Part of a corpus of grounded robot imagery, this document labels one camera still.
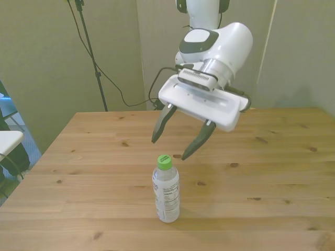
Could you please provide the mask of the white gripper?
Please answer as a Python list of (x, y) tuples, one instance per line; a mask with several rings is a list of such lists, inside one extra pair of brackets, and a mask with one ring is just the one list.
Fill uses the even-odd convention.
[(166, 104), (162, 109), (153, 130), (151, 142), (155, 143), (162, 135), (165, 125), (176, 110), (205, 121), (198, 136), (186, 148), (182, 160), (193, 155), (211, 137), (216, 126), (224, 131), (232, 131), (249, 101), (246, 97), (214, 89), (207, 92), (180, 82), (176, 75), (171, 76), (159, 91), (159, 99)]

